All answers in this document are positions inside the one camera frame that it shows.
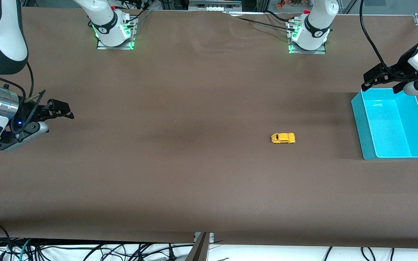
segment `brown cloth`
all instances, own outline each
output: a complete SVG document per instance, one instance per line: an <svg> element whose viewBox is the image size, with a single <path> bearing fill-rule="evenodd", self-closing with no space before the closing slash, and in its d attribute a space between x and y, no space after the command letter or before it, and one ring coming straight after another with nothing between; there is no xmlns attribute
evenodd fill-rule
<svg viewBox="0 0 418 261"><path fill-rule="evenodd" d="M219 12L153 12L132 51L96 50L81 9L23 22L36 91L75 119L0 152L11 236L418 247L418 160L362 159L350 100L378 60L357 16L336 17L326 55ZM365 23L388 65L418 43L410 16Z"/></svg>

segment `mounting plate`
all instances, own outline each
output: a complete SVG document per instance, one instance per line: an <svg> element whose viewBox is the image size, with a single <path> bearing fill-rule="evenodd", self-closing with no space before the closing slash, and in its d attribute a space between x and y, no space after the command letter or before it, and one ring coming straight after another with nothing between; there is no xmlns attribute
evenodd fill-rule
<svg viewBox="0 0 418 261"><path fill-rule="evenodd" d="M290 23L290 22L285 22L287 28L293 28L295 30L298 29L298 25L297 23ZM326 54L325 51L325 43L323 43L319 49L317 50L313 50L313 51L309 51L309 50L305 50L303 48L301 48L300 46L298 46L298 44L293 41L292 35L295 34L297 32L292 32L292 31L287 31L287 37L288 37L288 52L289 53L302 53L302 54Z"/></svg>
<svg viewBox="0 0 418 261"><path fill-rule="evenodd" d="M129 33L131 36L130 38L126 39L121 45L105 46L98 39L98 44L96 45L96 49L98 50L133 50L135 48L136 28L138 27L138 20L139 18L135 18L133 21L129 23L129 26L131 27L129 29L126 29L125 32Z"/></svg>

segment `yellow toy car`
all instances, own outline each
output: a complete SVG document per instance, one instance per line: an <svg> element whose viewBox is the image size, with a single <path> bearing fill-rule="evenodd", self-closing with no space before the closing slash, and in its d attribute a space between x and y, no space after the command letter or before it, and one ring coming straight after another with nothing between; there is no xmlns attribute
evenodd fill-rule
<svg viewBox="0 0 418 261"><path fill-rule="evenodd" d="M290 133L274 133L272 136L272 143L274 144L283 144L283 143L295 143L296 137L295 134Z"/></svg>

